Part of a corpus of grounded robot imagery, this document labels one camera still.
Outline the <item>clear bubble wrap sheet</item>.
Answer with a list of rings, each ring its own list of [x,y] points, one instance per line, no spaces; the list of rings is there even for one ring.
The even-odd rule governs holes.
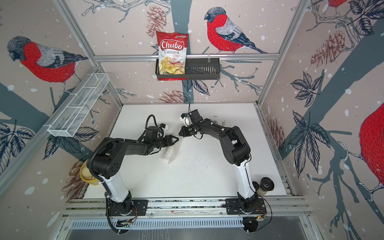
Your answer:
[[[177,158],[179,149],[180,149],[180,141],[176,142],[174,145],[167,147],[162,155],[162,159],[167,163],[171,164]]]

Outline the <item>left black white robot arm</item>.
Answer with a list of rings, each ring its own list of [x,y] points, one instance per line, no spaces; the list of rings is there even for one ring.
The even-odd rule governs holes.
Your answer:
[[[104,138],[87,161],[87,168],[105,188],[107,202],[129,211],[132,195],[123,183],[120,168],[126,156],[148,156],[172,147],[178,137],[165,134],[165,125],[146,127],[137,140]]]

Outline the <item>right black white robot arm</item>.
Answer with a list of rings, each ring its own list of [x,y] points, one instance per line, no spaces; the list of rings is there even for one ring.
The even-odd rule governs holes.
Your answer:
[[[238,183],[239,209],[250,214],[257,208],[259,195],[253,184],[249,162],[252,159],[251,148],[239,127],[225,127],[210,119],[203,119],[198,110],[183,113],[180,117],[184,126],[179,132],[181,137],[209,135],[219,140],[225,159],[235,168]]]

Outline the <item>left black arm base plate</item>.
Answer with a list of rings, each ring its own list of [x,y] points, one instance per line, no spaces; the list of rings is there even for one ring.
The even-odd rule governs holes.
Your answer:
[[[108,200],[108,206],[106,209],[110,217],[145,216],[148,203],[148,200],[128,199],[122,203]]]

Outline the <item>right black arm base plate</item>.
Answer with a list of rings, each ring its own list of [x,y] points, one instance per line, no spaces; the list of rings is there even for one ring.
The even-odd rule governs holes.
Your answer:
[[[267,209],[264,200],[258,199],[253,207],[244,210],[241,207],[239,199],[225,199],[225,203],[221,205],[226,209],[227,215],[266,215]]]

